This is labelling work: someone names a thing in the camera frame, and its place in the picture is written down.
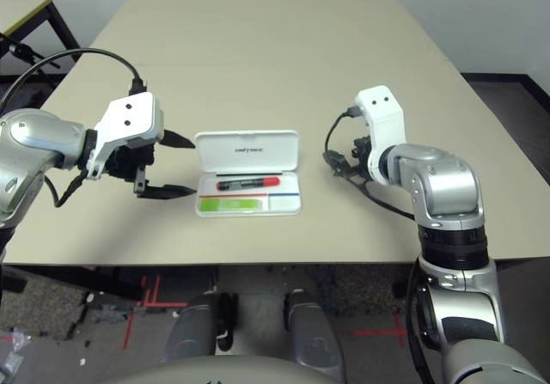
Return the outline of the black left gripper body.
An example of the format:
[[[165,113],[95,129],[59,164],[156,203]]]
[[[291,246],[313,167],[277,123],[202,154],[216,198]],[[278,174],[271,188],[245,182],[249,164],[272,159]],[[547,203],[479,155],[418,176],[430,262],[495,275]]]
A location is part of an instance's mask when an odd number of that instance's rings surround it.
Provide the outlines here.
[[[153,144],[139,148],[123,146],[108,157],[104,171],[109,176],[132,183],[137,196],[149,196],[151,191],[145,178],[145,169],[152,165],[154,160]]]

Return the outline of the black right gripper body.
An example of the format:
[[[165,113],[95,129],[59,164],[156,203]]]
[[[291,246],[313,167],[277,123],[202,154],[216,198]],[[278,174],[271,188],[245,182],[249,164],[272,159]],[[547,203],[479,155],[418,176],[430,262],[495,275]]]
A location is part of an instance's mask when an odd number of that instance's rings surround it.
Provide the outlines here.
[[[372,151],[370,136],[357,138],[353,143],[354,147],[351,150],[351,156],[357,160],[357,173],[369,174],[368,160]]]

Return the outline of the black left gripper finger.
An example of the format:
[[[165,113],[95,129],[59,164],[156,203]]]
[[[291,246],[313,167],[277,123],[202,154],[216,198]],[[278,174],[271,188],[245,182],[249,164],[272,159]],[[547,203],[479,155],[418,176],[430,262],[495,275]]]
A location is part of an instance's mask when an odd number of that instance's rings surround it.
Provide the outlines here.
[[[196,190],[177,185],[164,185],[164,186],[149,186],[139,193],[140,198],[156,199],[156,200],[169,200],[174,198],[183,198],[189,195],[193,195]]]
[[[194,149],[195,148],[194,143],[190,139],[183,137],[179,133],[176,133],[170,130],[164,131],[163,138],[162,138],[162,145],[170,148],[176,148],[176,149]]]

